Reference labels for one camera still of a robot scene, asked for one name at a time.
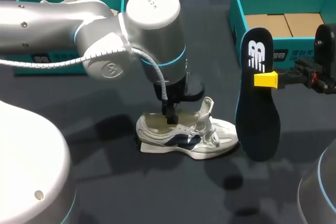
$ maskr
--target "shoe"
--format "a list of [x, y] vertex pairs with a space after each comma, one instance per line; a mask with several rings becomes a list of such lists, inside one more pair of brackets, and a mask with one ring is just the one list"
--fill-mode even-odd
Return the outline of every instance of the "shoe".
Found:
[[213, 119], [214, 101], [205, 97], [198, 112], [178, 113], [178, 125], [166, 123], [161, 114], [145, 113], [137, 121], [141, 152], [183, 152], [193, 159], [207, 159], [231, 150], [238, 142], [233, 124]]

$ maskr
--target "black insole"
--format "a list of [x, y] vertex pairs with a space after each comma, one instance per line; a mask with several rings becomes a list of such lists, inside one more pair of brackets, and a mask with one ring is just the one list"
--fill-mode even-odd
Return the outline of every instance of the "black insole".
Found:
[[[241, 81], [236, 110], [237, 135], [249, 158], [258, 162], [266, 161], [273, 157], [277, 150], [280, 118], [273, 102], [271, 88], [254, 87], [254, 74], [273, 71], [273, 39], [268, 30], [254, 28], [245, 33], [241, 43]], [[258, 56], [261, 56], [261, 62], [256, 61]]]

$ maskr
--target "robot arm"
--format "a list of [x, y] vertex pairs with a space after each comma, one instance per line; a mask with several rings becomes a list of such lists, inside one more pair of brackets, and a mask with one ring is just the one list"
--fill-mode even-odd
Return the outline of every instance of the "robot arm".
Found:
[[197, 101], [204, 87], [186, 70], [179, 0], [129, 0], [113, 16], [98, 0], [67, 4], [1, 2], [0, 54], [77, 50], [81, 58], [48, 64], [0, 61], [16, 67], [55, 68], [82, 63], [88, 75], [114, 80], [140, 56], [146, 77], [162, 101], [167, 123], [174, 105]]

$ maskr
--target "dark table surface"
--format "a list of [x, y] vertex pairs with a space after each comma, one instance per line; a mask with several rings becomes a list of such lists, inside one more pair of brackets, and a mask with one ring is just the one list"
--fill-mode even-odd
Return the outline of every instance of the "dark table surface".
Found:
[[[215, 101], [213, 117], [234, 122], [239, 69], [226, 16], [229, 1], [181, 3], [188, 65]], [[83, 76], [13, 77], [7, 67], [0, 68], [0, 79], [1, 100], [51, 120], [68, 141], [81, 224], [301, 223], [301, 175], [336, 138], [336, 97], [295, 85], [274, 92], [281, 142], [268, 162], [254, 163], [241, 149], [208, 161], [143, 154], [133, 140], [134, 125], [142, 112], [159, 112], [160, 102], [140, 66], [114, 83]]]

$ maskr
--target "blue ring light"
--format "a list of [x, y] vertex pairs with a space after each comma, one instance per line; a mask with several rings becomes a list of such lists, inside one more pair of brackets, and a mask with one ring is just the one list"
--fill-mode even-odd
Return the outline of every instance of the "blue ring light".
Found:
[[[168, 65], [170, 65], [170, 64], [173, 64], [174, 62], [177, 62], [179, 59], [181, 59], [181, 57], [184, 55], [184, 52], [185, 52], [185, 48], [186, 48], [186, 46], [184, 46], [184, 49], [183, 49], [183, 51], [182, 51], [182, 53], [176, 58], [176, 59], [174, 59], [174, 60], [172, 60], [172, 61], [169, 61], [169, 62], [167, 62], [167, 63], [162, 63], [162, 64], [157, 64], [159, 67], [164, 67], [164, 66], [168, 66]], [[144, 63], [146, 63], [147, 65], [152, 65], [152, 64], [150, 64], [150, 62], [148, 62], [148, 61], [146, 61], [146, 60], [144, 60], [144, 59], [141, 59]]]

